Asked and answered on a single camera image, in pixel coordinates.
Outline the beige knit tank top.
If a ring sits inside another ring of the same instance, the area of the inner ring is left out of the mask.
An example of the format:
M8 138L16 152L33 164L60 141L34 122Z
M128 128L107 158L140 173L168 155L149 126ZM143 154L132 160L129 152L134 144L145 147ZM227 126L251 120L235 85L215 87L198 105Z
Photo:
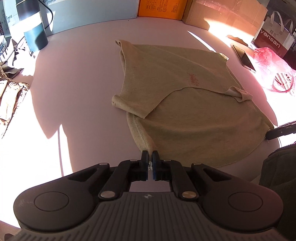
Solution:
M274 128L220 53L118 40L124 73L112 105L137 147L164 160L217 168L236 163Z

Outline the seated person in jeans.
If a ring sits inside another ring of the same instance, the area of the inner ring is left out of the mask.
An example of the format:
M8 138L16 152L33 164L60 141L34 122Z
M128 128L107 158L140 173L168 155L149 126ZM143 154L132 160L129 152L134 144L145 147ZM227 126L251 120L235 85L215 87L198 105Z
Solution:
M263 161L259 185L281 197L284 208L276 228L295 240L295 144L277 149Z

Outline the red plastic bag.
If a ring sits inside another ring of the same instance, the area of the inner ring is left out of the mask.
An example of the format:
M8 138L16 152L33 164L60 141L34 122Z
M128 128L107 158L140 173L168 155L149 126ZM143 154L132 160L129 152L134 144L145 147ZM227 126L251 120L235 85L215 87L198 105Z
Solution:
M256 48L253 53L259 83L278 93L295 93L295 70L268 47Z

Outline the black smartphone on table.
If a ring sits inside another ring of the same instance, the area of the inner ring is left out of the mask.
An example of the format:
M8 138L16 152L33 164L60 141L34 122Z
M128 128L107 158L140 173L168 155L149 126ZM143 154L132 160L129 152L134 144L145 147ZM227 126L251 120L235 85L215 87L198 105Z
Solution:
M232 48L233 48L234 52L236 53L237 57L239 58L242 66L255 73L256 70L255 70L253 64L251 63L250 59L248 58L246 52L235 45L232 45Z

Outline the white yansan shopping bag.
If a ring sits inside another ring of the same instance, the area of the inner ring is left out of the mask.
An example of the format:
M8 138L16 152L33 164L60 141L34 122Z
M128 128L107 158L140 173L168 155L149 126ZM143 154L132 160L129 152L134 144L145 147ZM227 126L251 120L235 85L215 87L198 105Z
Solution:
M283 22L281 14L278 11L273 11L258 31L254 45L258 48L268 47L278 56L284 57L294 42L292 34L292 19Z

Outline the brown corrugated cardboard box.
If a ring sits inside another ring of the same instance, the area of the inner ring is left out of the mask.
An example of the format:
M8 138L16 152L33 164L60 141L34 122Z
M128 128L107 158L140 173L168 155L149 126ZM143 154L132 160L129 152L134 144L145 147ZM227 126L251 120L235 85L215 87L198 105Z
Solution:
M266 13L267 8L258 1L188 1L182 21L225 35L254 37Z

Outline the orange cardboard box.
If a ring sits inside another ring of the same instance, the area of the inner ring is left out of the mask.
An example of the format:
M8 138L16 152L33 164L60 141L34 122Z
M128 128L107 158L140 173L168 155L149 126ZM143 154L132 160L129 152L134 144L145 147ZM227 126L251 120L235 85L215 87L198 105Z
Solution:
M139 17L181 20L187 0L140 0Z

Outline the light blue Cabau carton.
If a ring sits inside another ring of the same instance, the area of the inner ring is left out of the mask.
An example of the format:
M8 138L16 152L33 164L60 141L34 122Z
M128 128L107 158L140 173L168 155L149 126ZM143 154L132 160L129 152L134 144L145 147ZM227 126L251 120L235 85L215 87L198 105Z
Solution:
M139 1L39 1L47 36L72 28L137 17ZM18 41L23 37L16 1L1 1L1 35Z

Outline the dark teal thermos bottle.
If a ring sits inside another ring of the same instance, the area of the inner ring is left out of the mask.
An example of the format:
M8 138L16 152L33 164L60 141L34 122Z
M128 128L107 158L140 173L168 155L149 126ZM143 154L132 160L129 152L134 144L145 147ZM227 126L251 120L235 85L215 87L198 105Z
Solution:
M48 44L38 0L16 1L21 30L31 52L40 51Z

